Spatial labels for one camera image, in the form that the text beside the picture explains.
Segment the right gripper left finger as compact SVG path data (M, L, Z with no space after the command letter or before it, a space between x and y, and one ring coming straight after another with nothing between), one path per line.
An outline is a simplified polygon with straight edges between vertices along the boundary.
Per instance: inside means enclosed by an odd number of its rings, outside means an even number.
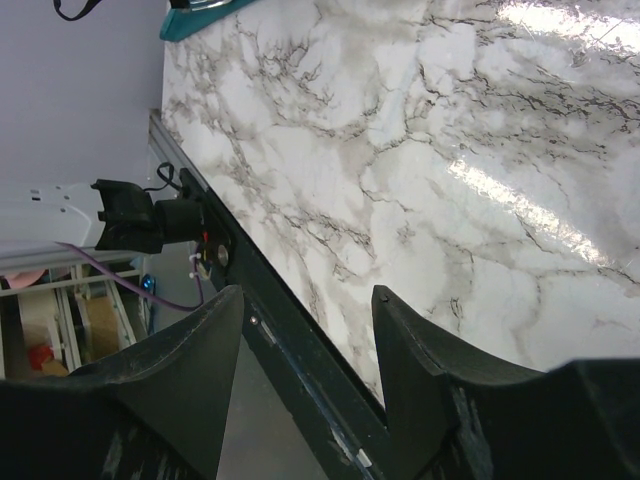
M67 376L2 381L2 478L215 478L243 316L228 286Z

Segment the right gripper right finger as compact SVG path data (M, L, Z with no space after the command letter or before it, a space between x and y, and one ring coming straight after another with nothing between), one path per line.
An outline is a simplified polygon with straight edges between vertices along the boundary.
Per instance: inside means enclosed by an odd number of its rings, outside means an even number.
M392 471L399 479L635 479L639 363L573 360L539 372L372 293Z

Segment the teal cloth napkin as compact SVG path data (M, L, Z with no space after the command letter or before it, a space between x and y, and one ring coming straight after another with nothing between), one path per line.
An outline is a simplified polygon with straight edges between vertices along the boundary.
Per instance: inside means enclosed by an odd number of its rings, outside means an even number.
M169 1L169 10L160 29L160 39L172 43L180 42L251 3L253 0L232 0L219 8L188 11L173 9Z

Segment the silver metal fork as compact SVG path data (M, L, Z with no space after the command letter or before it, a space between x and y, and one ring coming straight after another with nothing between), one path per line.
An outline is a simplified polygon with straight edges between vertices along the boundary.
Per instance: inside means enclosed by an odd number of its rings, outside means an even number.
M201 11L214 9L231 3L232 0L170 0L173 9Z

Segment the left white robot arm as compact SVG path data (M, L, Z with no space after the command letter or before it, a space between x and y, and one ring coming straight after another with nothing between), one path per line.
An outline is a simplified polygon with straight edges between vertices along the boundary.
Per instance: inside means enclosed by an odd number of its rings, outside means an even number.
M1 185L3 242L157 254L167 244L195 241L203 233L200 203L184 198L154 201L130 182Z

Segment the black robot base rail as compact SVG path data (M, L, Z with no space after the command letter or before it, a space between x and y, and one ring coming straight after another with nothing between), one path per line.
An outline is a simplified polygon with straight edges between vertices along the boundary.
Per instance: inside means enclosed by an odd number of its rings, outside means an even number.
M179 172L202 206L198 249L212 284L242 288L243 335L296 426L332 479L389 479L382 408L213 190Z

